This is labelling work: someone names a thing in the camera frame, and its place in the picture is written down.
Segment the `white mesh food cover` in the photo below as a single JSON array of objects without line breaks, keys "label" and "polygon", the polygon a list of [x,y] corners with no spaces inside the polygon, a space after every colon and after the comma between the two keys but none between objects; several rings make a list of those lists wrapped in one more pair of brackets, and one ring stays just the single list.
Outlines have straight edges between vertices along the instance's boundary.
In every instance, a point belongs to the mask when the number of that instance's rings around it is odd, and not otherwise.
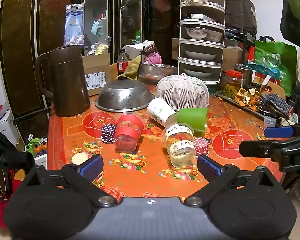
[{"label": "white mesh food cover", "polygon": [[209,90],[202,80],[186,74],[163,77],[157,84],[156,97],[174,110],[209,106]]}]

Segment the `green shopping bag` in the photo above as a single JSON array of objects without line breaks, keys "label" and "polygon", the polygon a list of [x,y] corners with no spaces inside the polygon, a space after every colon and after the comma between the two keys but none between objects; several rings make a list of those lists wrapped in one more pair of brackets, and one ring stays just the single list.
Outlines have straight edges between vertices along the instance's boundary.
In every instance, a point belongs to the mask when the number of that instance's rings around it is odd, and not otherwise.
[{"label": "green shopping bag", "polygon": [[280,85],[287,97],[293,94],[296,83],[297,48],[270,36],[255,41],[255,59],[265,67],[279,72]]}]

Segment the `clear cup with red band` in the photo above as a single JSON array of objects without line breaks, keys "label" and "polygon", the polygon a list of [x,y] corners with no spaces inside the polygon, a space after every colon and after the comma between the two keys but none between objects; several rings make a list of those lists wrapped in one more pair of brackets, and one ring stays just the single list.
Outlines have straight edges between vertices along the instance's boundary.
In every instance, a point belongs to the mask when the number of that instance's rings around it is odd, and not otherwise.
[{"label": "clear cup with red band", "polygon": [[136,114],[123,113],[116,121],[114,144],[121,152],[133,152],[144,129],[143,120]]}]

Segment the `brown plastic pitcher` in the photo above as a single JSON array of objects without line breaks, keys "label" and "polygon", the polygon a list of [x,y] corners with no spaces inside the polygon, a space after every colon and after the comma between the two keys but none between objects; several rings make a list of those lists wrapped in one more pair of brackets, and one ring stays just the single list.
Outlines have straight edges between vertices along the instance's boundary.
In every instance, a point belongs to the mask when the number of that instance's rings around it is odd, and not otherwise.
[{"label": "brown plastic pitcher", "polygon": [[[44,61],[50,70],[51,90],[43,86]],[[67,45],[39,55],[34,71],[39,91],[52,99],[55,115],[70,117],[90,107],[80,46]]]}]

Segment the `tray of dried peels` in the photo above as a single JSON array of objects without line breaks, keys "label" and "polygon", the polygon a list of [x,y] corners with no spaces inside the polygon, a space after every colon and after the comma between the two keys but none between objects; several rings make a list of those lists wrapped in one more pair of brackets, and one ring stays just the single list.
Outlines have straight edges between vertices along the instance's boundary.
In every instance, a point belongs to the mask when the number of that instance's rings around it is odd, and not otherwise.
[{"label": "tray of dried peels", "polygon": [[272,101],[266,100],[266,98],[258,91],[251,93],[252,91],[253,89],[245,90],[243,88],[236,92],[220,90],[215,93],[215,96],[250,113],[260,120],[269,117],[275,119],[275,122],[278,124],[282,119],[288,119],[288,116],[285,115]]}]

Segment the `white paper cup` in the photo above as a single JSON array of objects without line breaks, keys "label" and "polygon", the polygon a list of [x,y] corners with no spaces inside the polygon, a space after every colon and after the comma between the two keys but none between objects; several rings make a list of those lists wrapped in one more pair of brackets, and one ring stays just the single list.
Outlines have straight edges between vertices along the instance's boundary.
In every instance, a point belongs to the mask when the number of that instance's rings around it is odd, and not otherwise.
[{"label": "white paper cup", "polygon": [[164,127],[177,122],[176,111],[163,98],[154,98],[147,106],[147,114]]}]

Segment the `orange polka dot cupcake liner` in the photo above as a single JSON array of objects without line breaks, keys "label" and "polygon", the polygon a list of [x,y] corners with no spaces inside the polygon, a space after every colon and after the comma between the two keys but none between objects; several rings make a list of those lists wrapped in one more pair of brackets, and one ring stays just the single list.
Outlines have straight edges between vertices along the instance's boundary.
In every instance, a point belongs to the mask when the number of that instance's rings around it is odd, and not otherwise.
[{"label": "orange polka dot cupcake liner", "polygon": [[74,154],[71,158],[71,162],[76,165],[81,165],[93,155],[90,152],[78,152]]}]

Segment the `blue white snack bag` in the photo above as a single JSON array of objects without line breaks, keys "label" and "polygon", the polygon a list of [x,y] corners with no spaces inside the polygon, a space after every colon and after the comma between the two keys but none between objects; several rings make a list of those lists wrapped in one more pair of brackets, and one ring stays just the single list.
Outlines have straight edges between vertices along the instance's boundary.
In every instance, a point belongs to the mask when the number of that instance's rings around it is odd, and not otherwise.
[{"label": "blue white snack bag", "polygon": [[65,6],[65,46],[78,45],[84,47],[83,11],[83,3]]}]

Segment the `red lid pickle jar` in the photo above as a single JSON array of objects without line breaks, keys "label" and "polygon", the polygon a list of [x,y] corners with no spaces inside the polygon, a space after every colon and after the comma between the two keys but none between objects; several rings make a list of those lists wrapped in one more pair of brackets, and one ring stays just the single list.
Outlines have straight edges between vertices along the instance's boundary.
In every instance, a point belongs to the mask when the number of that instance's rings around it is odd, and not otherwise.
[{"label": "red lid pickle jar", "polygon": [[242,73],[237,70],[227,70],[223,80],[223,95],[234,100],[241,86]]}]

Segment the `red polka dot cupcake liner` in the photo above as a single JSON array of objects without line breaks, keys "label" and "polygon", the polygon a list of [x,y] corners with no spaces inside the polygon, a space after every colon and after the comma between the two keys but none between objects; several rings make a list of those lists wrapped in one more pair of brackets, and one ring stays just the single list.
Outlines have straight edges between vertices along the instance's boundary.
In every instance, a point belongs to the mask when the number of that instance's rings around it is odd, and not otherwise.
[{"label": "red polka dot cupcake liner", "polygon": [[194,139],[194,149],[196,156],[209,154],[209,142],[205,138]]}]

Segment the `black bag on shelf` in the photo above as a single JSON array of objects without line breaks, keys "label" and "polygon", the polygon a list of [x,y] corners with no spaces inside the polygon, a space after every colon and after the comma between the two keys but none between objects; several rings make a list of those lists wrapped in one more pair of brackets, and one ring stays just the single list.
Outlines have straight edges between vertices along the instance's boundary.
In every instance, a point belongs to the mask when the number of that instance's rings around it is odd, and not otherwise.
[{"label": "black bag on shelf", "polygon": [[236,33],[257,34],[255,6],[251,0],[225,0],[225,26]]}]

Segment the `steel bowl behind colander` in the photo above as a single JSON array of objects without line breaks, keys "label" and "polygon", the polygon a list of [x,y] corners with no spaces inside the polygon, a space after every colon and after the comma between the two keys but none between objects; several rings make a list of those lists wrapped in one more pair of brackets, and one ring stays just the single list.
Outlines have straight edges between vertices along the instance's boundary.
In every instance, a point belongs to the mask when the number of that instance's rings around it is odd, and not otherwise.
[{"label": "steel bowl behind colander", "polygon": [[147,85],[156,85],[163,77],[177,74],[178,68],[174,66],[142,63],[138,69],[138,81]]}]

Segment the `cardboard box with label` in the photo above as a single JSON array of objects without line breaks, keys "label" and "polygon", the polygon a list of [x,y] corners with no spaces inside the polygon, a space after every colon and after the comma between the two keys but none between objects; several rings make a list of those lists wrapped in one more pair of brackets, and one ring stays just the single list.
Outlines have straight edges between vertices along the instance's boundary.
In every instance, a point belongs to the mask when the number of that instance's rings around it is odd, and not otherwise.
[{"label": "cardboard box with label", "polygon": [[104,86],[111,83],[109,54],[83,56],[82,60],[88,95],[100,94]]}]

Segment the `green plastic cup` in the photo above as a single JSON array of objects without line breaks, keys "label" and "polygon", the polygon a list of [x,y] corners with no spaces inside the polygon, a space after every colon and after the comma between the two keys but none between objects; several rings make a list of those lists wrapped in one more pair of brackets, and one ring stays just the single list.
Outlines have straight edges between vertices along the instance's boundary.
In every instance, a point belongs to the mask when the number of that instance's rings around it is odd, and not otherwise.
[{"label": "green plastic cup", "polygon": [[190,125],[193,129],[194,135],[198,137],[204,137],[207,119],[208,108],[183,108],[180,109],[177,114],[177,122]]}]

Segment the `purple polka dot cupcake liner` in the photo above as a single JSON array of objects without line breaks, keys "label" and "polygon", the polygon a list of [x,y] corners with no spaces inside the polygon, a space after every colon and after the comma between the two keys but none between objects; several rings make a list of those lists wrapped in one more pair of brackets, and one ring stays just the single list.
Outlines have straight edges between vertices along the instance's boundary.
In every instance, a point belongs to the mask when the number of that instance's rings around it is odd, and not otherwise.
[{"label": "purple polka dot cupcake liner", "polygon": [[101,128],[101,140],[104,143],[113,143],[114,135],[116,132],[116,126],[114,124],[107,124]]}]

